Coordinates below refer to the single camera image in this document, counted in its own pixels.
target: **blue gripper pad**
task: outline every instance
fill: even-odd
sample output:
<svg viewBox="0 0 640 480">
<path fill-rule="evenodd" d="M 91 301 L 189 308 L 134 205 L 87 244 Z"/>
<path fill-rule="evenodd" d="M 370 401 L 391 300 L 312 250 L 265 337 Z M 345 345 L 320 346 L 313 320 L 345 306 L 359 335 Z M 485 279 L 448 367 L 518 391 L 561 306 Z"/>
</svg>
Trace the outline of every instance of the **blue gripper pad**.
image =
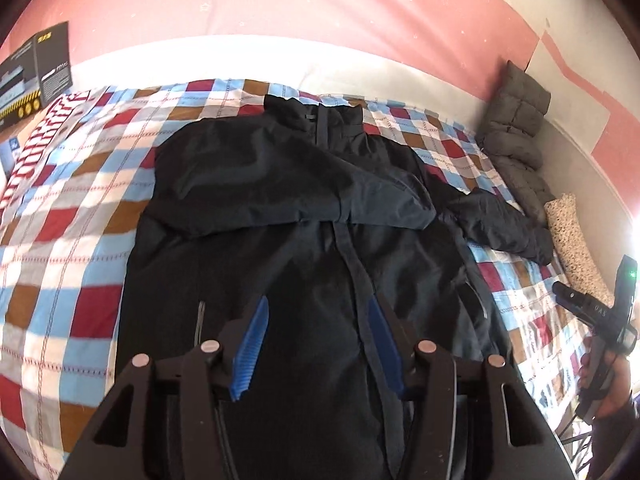
<svg viewBox="0 0 640 480">
<path fill-rule="evenodd" d="M 260 298 L 246 332 L 244 332 L 244 338 L 234 358 L 231 384 L 229 385 L 229 393 L 233 402 L 249 389 L 268 324 L 269 302 L 263 296 Z"/>
<path fill-rule="evenodd" d="M 386 385 L 398 397 L 402 398 L 405 390 L 402 378 L 402 358 L 388 322 L 375 297 L 369 300 L 369 327 L 385 373 Z"/>
</svg>

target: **silver screw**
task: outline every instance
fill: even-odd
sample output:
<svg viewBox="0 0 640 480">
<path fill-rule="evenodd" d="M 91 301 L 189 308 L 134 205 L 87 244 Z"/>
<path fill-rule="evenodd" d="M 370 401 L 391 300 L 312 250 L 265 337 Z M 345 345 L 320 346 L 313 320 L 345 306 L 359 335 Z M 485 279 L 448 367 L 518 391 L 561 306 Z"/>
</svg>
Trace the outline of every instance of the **silver screw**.
<svg viewBox="0 0 640 480">
<path fill-rule="evenodd" d="M 504 357 L 501 355 L 490 355 L 487 360 L 489 361 L 489 364 L 495 368 L 502 368 L 504 366 Z"/>
<path fill-rule="evenodd" d="M 138 355 L 134 355 L 133 359 L 131 360 L 131 363 L 136 367 L 136 368 L 144 368 L 145 366 L 147 366 L 149 364 L 149 361 L 151 361 L 151 359 L 149 359 L 149 356 L 146 354 L 138 354 Z"/>
<path fill-rule="evenodd" d="M 438 346 L 433 341 L 423 339 L 418 343 L 418 350 L 423 354 L 433 354 L 438 349 Z"/>
<path fill-rule="evenodd" d="M 200 345 L 200 350 L 205 354 L 213 354 L 213 352 L 220 350 L 220 343 L 215 339 L 209 339 Z"/>
</svg>

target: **patterned pillow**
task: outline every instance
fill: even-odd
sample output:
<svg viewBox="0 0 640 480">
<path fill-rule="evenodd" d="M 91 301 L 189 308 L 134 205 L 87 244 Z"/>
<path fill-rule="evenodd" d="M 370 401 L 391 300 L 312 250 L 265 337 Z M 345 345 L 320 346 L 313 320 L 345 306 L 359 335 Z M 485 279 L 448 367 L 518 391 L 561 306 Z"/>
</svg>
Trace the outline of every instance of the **patterned pillow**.
<svg viewBox="0 0 640 480">
<path fill-rule="evenodd" d="M 564 194 L 547 202 L 545 210 L 554 246 L 571 286 L 612 306 L 613 294 L 604 283 L 584 241 L 575 211 L 575 195 Z"/>
</svg>

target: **checkered blanket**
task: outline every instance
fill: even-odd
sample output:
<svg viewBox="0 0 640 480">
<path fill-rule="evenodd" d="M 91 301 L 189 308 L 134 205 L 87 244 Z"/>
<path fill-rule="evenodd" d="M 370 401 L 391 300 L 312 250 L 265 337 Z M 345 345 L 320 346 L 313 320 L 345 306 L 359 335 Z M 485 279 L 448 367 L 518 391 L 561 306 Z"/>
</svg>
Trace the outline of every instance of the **checkered blanket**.
<svg viewBox="0 0 640 480">
<path fill-rule="evenodd" d="M 54 480 L 113 383 L 127 258 L 154 188 L 154 150 L 204 117 L 257 114 L 265 94 L 362 105 L 365 130 L 408 144 L 457 188 L 513 197 L 473 134 L 437 113 L 277 84 L 207 80 L 65 96 L 26 145 L 0 207 L 0 426 L 41 479 Z M 551 294 L 546 267 L 472 251 L 510 332 L 530 394 L 557 425 L 584 352 L 578 323 Z"/>
</svg>

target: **device handle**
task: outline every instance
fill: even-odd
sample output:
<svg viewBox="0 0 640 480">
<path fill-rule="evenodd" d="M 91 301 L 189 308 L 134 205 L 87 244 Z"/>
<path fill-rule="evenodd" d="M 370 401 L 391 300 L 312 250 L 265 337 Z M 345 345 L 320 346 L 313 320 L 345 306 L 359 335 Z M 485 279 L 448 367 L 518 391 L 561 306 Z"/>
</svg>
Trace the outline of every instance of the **device handle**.
<svg viewBox="0 0 640 480">
<path fill-rule="evenodd" d="M 613 380 L 613 367 L 606 364 L 604 353 L 607 345 L 603 338 L 593 336 L 591 339 L 591 366 L 588 375 L 583 379 L 584 383 L 580 390 L 580 403 L 575 410 L 584 422 L 591 425 L 602 399 L 607 396 L 611 381 Z"/>
</svg>

